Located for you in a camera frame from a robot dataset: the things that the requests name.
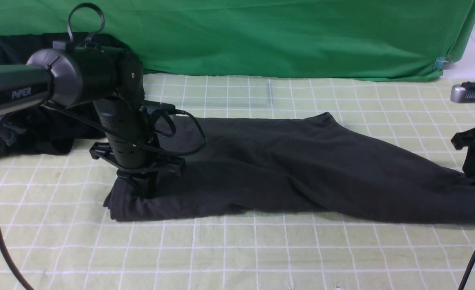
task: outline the green cloth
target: green cloth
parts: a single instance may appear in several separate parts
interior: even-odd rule
[[[430,81],[461,58],[475,0],[93,0],[147,70]],[[77,0],[2,0],[0,35],[66,31]],[[75,31],[99,28],[80,9]]]

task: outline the black cloth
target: black cloth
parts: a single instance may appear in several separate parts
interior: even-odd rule
[[[75,44],[81,44],[87,33],[75,33]],[[42,35],[0,35],[0,65],[26,64],[29,57],[53,41],[68,40],[67,33]],[[96,35],[94,42],[103,46],[127,48],[110,35]],[[92,104],[69,109],[90,121],[99,123]],[[68,154],[75,139],[99,139],[105,134],[59,112],[33,107],[17,112],[0,130],[0,156],[9,154]]]
[[[409,151],[352,132],[329,113],[303,120],[199,119],[208,145],[186,158],[184,176],[164,176],[156,196],[116,179],[104,206],[121,222],[335,211],[377,222],[475,224],[475,180]],[[167,150],[201,138],[177,117]]]

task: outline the grid mat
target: grid mat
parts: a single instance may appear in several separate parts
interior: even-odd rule
[[[145,77],[147,99],[197,117],[330,112],[353,131],[460,169],[465,152],[450,138],[475,126],[475,105],[451,103],[453,84]],[[102,207],[115,169],[91,160],[91,144],[78,142],[68,156],[0,160],[0,222],[36,289],[452,290],[475,246],[475,228],[373,224],[336,213],[119,224]],[[0,289],[22,289],[1,255]]]

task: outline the green screen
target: green screen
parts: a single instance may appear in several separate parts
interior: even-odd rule
[[[461,58],[475,0],[93,0],[152,71],[430,81]],[[62,33],[76,0],[0,1],[0,35]],[[95,31],[80,9],[73,31]]]

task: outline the cutting mat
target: cutting mat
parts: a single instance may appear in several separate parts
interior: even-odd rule
[[[196,117],[306,118],[347,128],[460,169],[450,138],[475,127],[475,105],[448,98],[457,82],[371,83],[147,75],[147,99]],[[0,222],[36,289],[453,290],[475,228],[374,224],[337,213],[247,213],[119,224],[102,202],[115,169],[68,156],[0,160]],[[0,255],[0,289],[20,289]],[[475,269],[468,289],[475,290]]]

